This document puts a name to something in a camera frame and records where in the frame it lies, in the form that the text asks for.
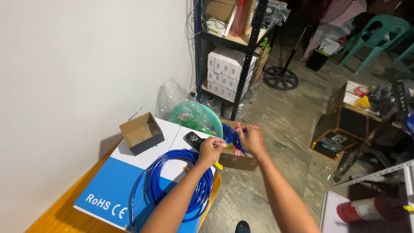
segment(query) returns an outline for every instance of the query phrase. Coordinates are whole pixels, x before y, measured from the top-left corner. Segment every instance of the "metal shelf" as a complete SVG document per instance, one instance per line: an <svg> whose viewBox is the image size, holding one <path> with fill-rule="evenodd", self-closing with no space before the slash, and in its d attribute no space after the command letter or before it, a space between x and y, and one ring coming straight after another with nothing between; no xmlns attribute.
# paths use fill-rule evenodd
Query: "metal shelf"
<svg viewBox="0 0 414 233"><path fill-rule="evenodd" d="M224 98L224 97L222 97L222 96L219 96L219 95L217 95L217 94L214 94L214 93L212 93L212 92L210 92L209 90L207 90L207 88L206 88L206 82L207 81L204 81L202 84L201 84L201 88L203 89L203 94L207 94L207 95L209 95L209 96L212 96L212 97L214 97L214 98L216 98L216 99L218 99L218 100L220 100L221 102L223 102L223 103L225 103L225 104L227 104L227 105L233 105L234 104L234 102L233 101L231 101L231 100L229 100L229 99L227 99L227 98Z"/></svg>
<svg viewBox="0 0 414 233"><path fill-rule="evenodd" d="M334 192L334 190L347 187L353 184L357 184L359 182L370 180L373 177L376 176L382 176L391 172L395 172L398 170L404 171L404 178L405 178L405 187L407 190L407 199L408 199L408 206L414 207L414 160L410 160L386 169L383 169L378 172L374 172L372 174L366 175L364 177L351 180L348 182L345 182L343 184L339 184L336 186L333 186L325 191L325 196L323 198L322 203L322 213L320 216L320 223L319 228L323 233L325 232L335 232L335 233L347 233L350 232L350 228L353 227L353 232L376 232L375 230L372 231L372 228L369 228L368 230L361 229L360 231L357 231L355 229L356 225L350 225L342 221L337 212L336 207L340 203L344 203L349 201L346 197L341 196L340 194L337 194ZM411 232L414 233L414 213L409 213L409 222L411 226ZM392 230L383 229L386 232L392 232Z"/></svg>
<svg viewBox="0 0 414 233"><path fill-rule="evenodd" d="M269 35L269 33L271 31L272 31L271 29L268 29L268 30L265 30L264 32L259 34L259 38L257 40L256 47L261 43L263 38L266 38ZM217 44L219 44L221 46L224 46L226 48L229 48L229 49L234 49L234 50L240 51L242 53L248 53L247 45L248 45L249 39L250 39L250 36L248 36L248 35L242 35L241 37L233 37L229 34L225 37L218 37L218 36L215 36L215 35L210 34L210 33L202 32L201 33L201 38L205 39L205 40L208 40L208 41L211 41L211 42L214 42L214 43L217 43Z"/></svg>
<svg viewBox="0 0 414 233"><path fill-rule="evenodd" d="M214 95L215 98L221 100L223 102L223 105L221 107L221 109L224 109L224 106L232 106L233 107L233 111L231 112L231 118L230 120L234 121L234 119L236 118L236 112L238 109L238 104L241 101L241 95L243 92L243 87L244 84L246 82L246 78L248 76L248 71L250 68L250 62L253 56L253 52L255 51L255 49L257 48L257 44L260 42L260 40L262 38L265 38L270 32L274 31L274 28L272 30L267 30L265 32L260 33L260 26L262 24L262 20L263 20L263 15L266 11L267 8L267 3L269 0L259 0L259 3L257 5L257 9L256 9L256 13L253 16L253 23L252 23L252 31L250 33L250 37L247 35L241 36L241 37L232 37L232 36L227 36L226 38L221 38L215 35L211 35L209 33L204 33L202 32L202 28L201 28L201 23L196 25L196 22L201 22L201 14L198 15L194 15L194 28L197 30L197 32L201 32L200 36L196 37L196 43L198 43L199 45L201 44L201 39L206 39L208 41L220 44L224 47L227 47L229 49L235 49L238 50L240 52L243 52L246 54L246 57L244 59L244 64L243 64L243 68L241 71L241 75L240 75L240 81L237 87L237 91L236 91L236 97L234 102L229 101L228 99L225 99L223 97L220 97L218 95L215 95L211 92L208 92L208 90L206 90L205 88L202 88L203 90L205 90L205 92L207 92L209 95ZM198 5L198 10L194 11L194 14L196 14L196 12L200 12L201 10L201 4ZM196 49L195 50L195 70L199 70L200 69L200 54L199 51ZM196 75L196 87L197 87L197 95L198 97L201 98L200 93L200 85L199 85L199 79L201 80L201 82L203 82L201 77L198 77Z"/></svg>

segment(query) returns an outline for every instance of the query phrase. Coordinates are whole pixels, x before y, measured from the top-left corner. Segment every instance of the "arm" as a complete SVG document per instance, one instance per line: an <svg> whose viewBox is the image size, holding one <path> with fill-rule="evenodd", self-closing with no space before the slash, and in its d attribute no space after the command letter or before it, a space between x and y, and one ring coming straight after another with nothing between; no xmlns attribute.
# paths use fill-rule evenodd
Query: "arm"
<svg viewBox="0 0 414 233"><path fill-rule="evenodd" d="M224 140L207 138L200 148L195 166L158 204L142 227L142 233L176 232L190 204L201 176L217 161L224 148Z"/></svg>
<svg viewBox="0 0 414 233"><path fill-rule="evenodd" d="M253 154L259 163L270 207L280 230L283 233L320 233L299 195L267 154L260 131L253 125L243 125L237 131L243 149Z"/></svg>

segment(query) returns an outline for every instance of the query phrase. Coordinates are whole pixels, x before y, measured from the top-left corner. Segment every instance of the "open cardboard box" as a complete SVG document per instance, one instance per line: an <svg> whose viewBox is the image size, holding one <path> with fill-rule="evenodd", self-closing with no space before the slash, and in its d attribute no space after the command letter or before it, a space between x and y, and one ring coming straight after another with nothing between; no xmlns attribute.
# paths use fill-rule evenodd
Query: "open cardboard box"
<svg viewBox="0 0 414 233"><path fill-rule="evenodd" d="M151 112L119 126L128 148L138 155L164 141L161 128Z"/></svg>
<svg viewBox="0 0 414 233"><path fill-rule="evenodd" d="M220 120L223 124L228 124L232 129L238 128L242 126L245 123L241 123L238 121L227 121L227 120ZM257 128L262 132L262 127L259 125ZM235 169L241 169L241 170L247 170L247 171L253 171L257 166L258 163L256 159L253 157L252 154L246 153L244 155L239 150L234 148L233 143L230 144L230 149L224 149L221 153L222 156L219 158L219 163L223 165L224 167L230 167Z"/></svg>

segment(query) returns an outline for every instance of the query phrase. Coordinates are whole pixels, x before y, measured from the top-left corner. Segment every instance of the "black metal shelf rack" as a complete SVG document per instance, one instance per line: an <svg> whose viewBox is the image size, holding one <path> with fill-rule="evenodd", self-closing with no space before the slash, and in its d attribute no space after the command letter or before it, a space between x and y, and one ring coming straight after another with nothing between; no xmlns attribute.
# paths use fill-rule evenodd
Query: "black metal shelf rack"
<svg viewBox="0 0 414 233"><path fill-rule="evenodd" d="M205 89L203 90L203 93L207 94L207 95L211 95L214 96L214 98L219 99L223 102L222 107L221 107L221 116L223 116L224 113L224 108L225 106L233 106L233 111L231 112L231 118L230 120L234 121L235 117L236 117L236 112L237 112L237 108L239 105L239 102L241 101L241 95L243 92L243 87L244 84L246 82L246 78L248 75L248 71L249 71L249 67L250 67L250 62L253 56L253 52L254 50L257 48L258 44L261 43L261 41L258 41L258 37L259 37L259 33L260 33L260 26L263 20L263 15L266 11L266 7L267 7L267 3L268 0L259 0L259 4L257 6L256 9L256 13L253 16L253 23L252 23L252 32L250 34L250 39L247 45L243 45L231 40L228 40L226 38L221 38L209 33L205 33L205 32L201 32L202 28L201 28L201 23L199 23L198 25L196 25L196 23L194 23L194 27L197 28L198 32L200 33L200 36L196 37L197 43L199 44L200 48L201 48L201 39L205 39L208 41L211 41L213 43L217 43L221 46L227 47L229 49L235 49L238 50L240 52L243 52L246 54L246 57L244 59L244 64L243 64L243 68L241 70L241 74L240 74L240 81L238 83L238 87L237 87L237 91L236 91L236 97L234 102L229 101L219 95L213 94L209 91L206 91ZM198 15L198 22L201 22L201 14ZM273 29L268 29L268 31L261 37L261 40L264 39L265 37L267 37L270 33L272 32L272 38L270 40L270 46L273 46L274 43L274 39L276 38L276 34L277 34L277 27L274 27ZM199 70L200 68L200 59L199 59L199 53L198 50L195 49L195 70ZM196 86L197 86L197 94L198 97L201 98L200 96L200 84L199 84L199 78L196 75Z"/></svg>

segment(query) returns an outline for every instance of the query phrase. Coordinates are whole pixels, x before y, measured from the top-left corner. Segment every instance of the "green plastic chair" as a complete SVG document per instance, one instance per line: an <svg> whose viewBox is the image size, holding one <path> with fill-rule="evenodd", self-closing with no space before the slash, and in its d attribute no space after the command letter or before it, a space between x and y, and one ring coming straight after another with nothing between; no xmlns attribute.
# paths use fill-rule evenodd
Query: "green plastic chair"
<svg viewBox="0 0 414 233"><path fill-rule="evenodd" d="M374 34L367 41L364 41L362 39L362 36L367 31L368 27L374 22L381 22L382 27L377 28L374 31ZM342 60L339 66L343 66L345 62L351 56L353 56L362 46L372 48L373 50L371 51L371 53L368 55L368 57L363 61L361 66L355 72L355 74L358 74L366 65L373 62L378 57L380 52L382 52L382 50L386 49L394 41L396 41L401 35L403 35L409 29L409 27L410 27L410 24L407 21L401 18L395 17L395 16L391 16L391 15L375 16L367 23L367 25L358 35L358 39L356 39L354 43L349 43L349 45L342 51L342 54L344 54L346 51L350 50L352 46L354 46L352 50L348 53L348 55ZM387 40L385 44L378 46L378 43L384 38L384 36L388 32L396 32L397 35L392 40Z"/></svg>
<svg viewBox="0 0 414 233"><path fill-rule="evenodd" d="M412 44L408 49L404 51L395 61L394 63L397 63L399 60L402 60L406 58L408 55L410 55L414 51L414 44Z"/></svg>

